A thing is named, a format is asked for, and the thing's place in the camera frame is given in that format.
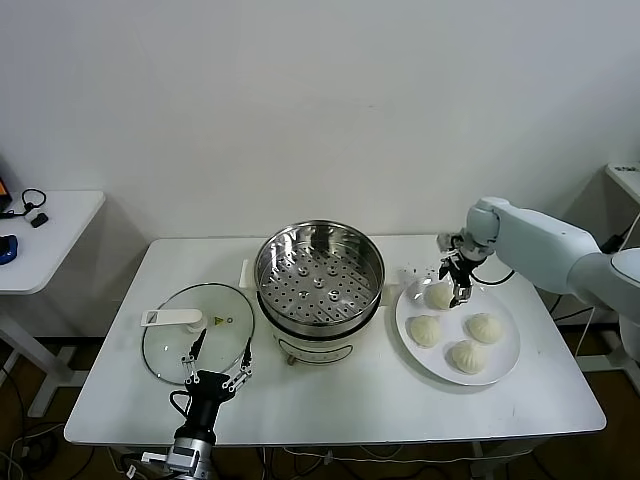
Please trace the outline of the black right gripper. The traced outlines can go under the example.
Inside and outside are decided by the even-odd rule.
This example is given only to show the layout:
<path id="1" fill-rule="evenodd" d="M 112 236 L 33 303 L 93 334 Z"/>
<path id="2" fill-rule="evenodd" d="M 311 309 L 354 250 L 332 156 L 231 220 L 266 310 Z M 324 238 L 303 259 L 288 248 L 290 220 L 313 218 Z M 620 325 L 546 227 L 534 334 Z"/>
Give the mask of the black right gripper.
<path id="1" fill-rule="evenodd" d="M 450 308 L 462 305 L 470 299 L 472 294 L 471 274 L 482 263 L 482 260 L 477 261 L 466 258 L 460 252 L 453 253 L 451 256 L 441 260 L 438 278 L 443 280 L 449 274 L 453 281 L 453 297 L 449 303 Z"/>

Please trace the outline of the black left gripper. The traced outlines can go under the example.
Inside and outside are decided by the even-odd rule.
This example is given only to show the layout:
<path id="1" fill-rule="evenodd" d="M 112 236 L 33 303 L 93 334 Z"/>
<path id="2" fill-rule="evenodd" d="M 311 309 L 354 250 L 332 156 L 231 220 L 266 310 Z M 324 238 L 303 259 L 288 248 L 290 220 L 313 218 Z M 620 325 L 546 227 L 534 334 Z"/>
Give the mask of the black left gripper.
<path id="1" fill-rule="evenodd" d="M 236 375 L 229 375 L 199 370 L 197 359 L 206 338 L 206 330 L 202 330 L 192 343 L 187 355 L 181 358 L 185 371 L 185 390 L 175 390 L 174 396 L 184 396 L 191 400 L 188 407 L 182 408 L 174 402 L 174 409 L 182 415 L 184 423 L 174 433 L 174 438 L 201 440 L 209 444 L 216 443 L 214 425 L 220 406 L 230 401 L 253 375 L 251 338 L 247 340 L 240 367 Z"/>

